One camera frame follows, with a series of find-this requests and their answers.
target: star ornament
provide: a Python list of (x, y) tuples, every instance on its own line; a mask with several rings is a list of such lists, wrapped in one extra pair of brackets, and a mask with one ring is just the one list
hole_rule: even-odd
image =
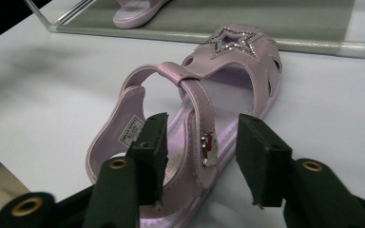
[(239, 51), (258, 60), (252, 43), (262, 34), (254, 31), (239, 31), (221, 28), (215, 35), (209, 37), (202, 45), (210, 45), (212, 58), (231, 51)]

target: sandal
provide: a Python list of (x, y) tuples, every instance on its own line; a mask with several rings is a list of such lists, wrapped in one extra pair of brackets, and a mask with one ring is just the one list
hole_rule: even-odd
[(183, 227), (234, 155), (240, 113), (262, 118), (279, 89), (276, 43), (257, 28), (220, 28), (185, 58), (135, 69), (90, 146), (86, 170), (95, 182), (102, 163), (126, 152), (144, 124), (144, 88), (151, 74), (180, 89), (182, 105), (167, 126), (163, 208), (141, 206), (141, 227)]
[(168, 0), (118, 0), (121, 8), (112, 19), (120, 29), (134, 29), (148, 22)]

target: white table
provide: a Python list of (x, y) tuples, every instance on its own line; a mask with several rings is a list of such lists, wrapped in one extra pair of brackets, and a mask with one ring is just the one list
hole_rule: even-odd
[[(0, 162), (30, 191), (57, 200), (90, 186), (86, 151), (124, 78), (143, 64), (180, 63), (195, 47), (48, 33), (31, 16), (0, 36)], [(365, 199), (365, 60), (289, 52), (281, 59), (281, 90), (265, 121), (295, 159), (326, 163)], [(172, 84), (145, 85), (146, 116), (176, 111)], [(160, 86), (167, 96), (156, 94)], [(190, 227), (284, 226), (280, 208), (260, 211), (251, 199), (231, 161)]]

